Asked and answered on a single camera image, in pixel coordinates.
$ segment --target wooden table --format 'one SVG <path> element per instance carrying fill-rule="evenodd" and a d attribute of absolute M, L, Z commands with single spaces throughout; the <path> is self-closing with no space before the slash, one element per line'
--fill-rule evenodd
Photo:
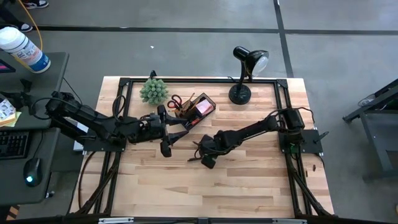
<path fill-rule="evenodd" d="M 97 111 L 111 115 L 119 79 L 104 77 Z M 287 80 L 292 106 L 309 108 L 303 79 Z M 119 167 L 112 216 L 293 217 L 287 168 L 284 155 L 279 151 L 277 133 L 245 141 L 228 155 L 220 156 L 214 169 L 206 168 L 200 161 L 187 162 L 197 148 L 192 141 L 198 142 L 204 134 L 212 136 L 220 129 L 240 129 L 276 109 L 272 85 L 247 86 L 252 91 L 250 102 L 234 105 L 228 98 L 229 83 L 168 83 L 170 95 L 178 94 L 183 101 L 193 92 L 195 96 L 206 93 L 217 104 L 216 111 L 174 145 L 170 158 L 160 153 L 160 141 L 127 144 Z M 141 88 L 142 83 L 133 85 L 129 116 L 140 117 L 156 111 L 155 106 L 142 103 Z M 305 110 L 300 112 L 306 128 L 313 128 L 311 114 Z M 171 133 L 181 130 L 182 126 L 169 127 Z M 89 161 L 82 181 L 82 203 L 98 185 L 103 157 L 104 153 L 98 152 Z M 324 208 L 333 213 L 322 162 L 315 155 L 304 154 L 303 164 L 309 189 Z M 301 191 L 298 198 L 304 211 Z M 76 210 L 77 192 L 70 211 Z"/>

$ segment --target concrete floor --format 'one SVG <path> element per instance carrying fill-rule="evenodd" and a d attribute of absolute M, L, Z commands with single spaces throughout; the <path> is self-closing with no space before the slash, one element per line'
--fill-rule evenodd
<path fill-rule="evenodd" d="M 50 7 L 31 11 L 40 26 L 278 28 L 273 0 L 49 2 Z M 279 3 L 285 29 L 398 30 L 394 0 Z M 19 6 L 12 10 L 29 21 Z M 238 76 L 239 62 L 232 56 L 237 45 L 271 53 L 263 77 L 287 77 L 279 34 L 43 31 L 42 35 L 46 52 L 70 53 L 65 78 L 90 106 L 96 104 L 105 75 L 149 75 L 156 70 L 166 76 Z M 35 32 L 29 37 L 38 43 Z M 341 119 L 358 100 L 398 77 L 397 42 L 396 35 L 377 33 L 287 35 L 294 77 L 305 80 L 316 126 L 330 131 L 322 140 L 325 169 L 335 213 L 341 217 L 398 222 L 398 182 L 363 182 L 363 174 L 379 170 L 376 153 L 359 121 L 347 125 Z M 59 174 L 57 179 L 65 184 L 52 186 L 61 196 L 22 206 L 20 218 L 66 213 L 76 178 Z"/>

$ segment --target small box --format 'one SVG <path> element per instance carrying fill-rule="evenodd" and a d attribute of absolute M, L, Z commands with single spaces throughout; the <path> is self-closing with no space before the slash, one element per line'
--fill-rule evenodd
<path fill-rule="evenodd" d="M 202 115 L 198 108 L 196 107 L 197 102 L 198 104 L 202 102 L 203 100 L 207 100 L 212 106 L 213 109 L 211 111 L 208 111 L 206 114 Z M 214 103 L 213 100 L 211 100 L 205 93 L 202 93 L 200 96 L 198 96 L 196 99 L 193 101 L 187 101 L 185 103 L 190 103 L 190 106 L 195 105 L 194 108 L 191 108 L 188 110 L 184 115 L 180 115 L 178 113 L 175 113 L 175 115 L 179 118 L 185 118 L 188 120 L 188 122 L 184 125 L 184 128 L 186 130 L 191 130 L 193 127 L 195 127 L 200 121 L 205 119 L 209 114 L 211 114 L 215 109 L 216 109 L 216 103 Z"/>

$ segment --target lamp base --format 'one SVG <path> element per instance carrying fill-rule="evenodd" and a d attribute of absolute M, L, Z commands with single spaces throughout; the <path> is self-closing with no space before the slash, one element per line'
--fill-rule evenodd
<path fill-rule="evenodd" d="M 231 89 L 229 90 L 229 99 L 232 101 L 232 103 L 237 105 L 243 105 L 248 103 L 251 97 L 251 91 L 249 87 L 242 85 L 241 91 L 236 94 L 236 92 L 238 91 L 238 86 L 239 84 L 236 84 L 231 87 Z"/>

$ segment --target red scissors handle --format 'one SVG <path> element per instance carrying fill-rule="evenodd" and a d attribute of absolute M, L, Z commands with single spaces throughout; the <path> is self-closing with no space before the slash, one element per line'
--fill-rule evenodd
<path fill-rule="evenodd" d="M 176 104 L 178 104 L 179 107 L 182 106 L 182 99 L 180 96 L 172 95 L 172 101 L 176 102 Z"/>
<path fill-rule="evenodd" d="M 176 101 L 174 101 L 174 100 L 170 100 L 169 102 L 167 102 L 167 107 L 173 108 L 173 109 L 180 109 L 181 108 L 179 106 L 179 104 Z"/>

